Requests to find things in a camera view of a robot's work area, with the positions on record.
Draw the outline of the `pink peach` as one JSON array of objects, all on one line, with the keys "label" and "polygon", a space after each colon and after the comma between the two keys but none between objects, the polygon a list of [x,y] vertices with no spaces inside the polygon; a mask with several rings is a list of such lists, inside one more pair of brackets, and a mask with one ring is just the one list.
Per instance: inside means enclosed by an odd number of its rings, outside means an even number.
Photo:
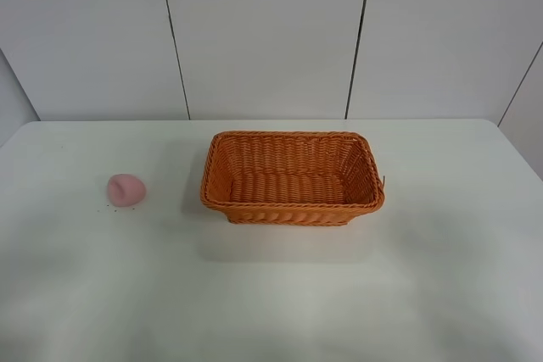
[{"label": "pink peach", "polygon": [[118,208],[137,205],[145,199],[147,188],[136,176],[130,174],[112,175],[107,184],[108,200]]}]

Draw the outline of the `orange wicker basket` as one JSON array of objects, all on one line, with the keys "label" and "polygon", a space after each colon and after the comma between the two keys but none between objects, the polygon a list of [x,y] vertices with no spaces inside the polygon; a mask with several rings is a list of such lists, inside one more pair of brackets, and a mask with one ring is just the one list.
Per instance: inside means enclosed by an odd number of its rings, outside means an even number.
[{"label": "orange wicker basket", "polygon": [[344,226],[385,194],[357,133],[225,131],[211,141],[200,200],[234,224]]}]

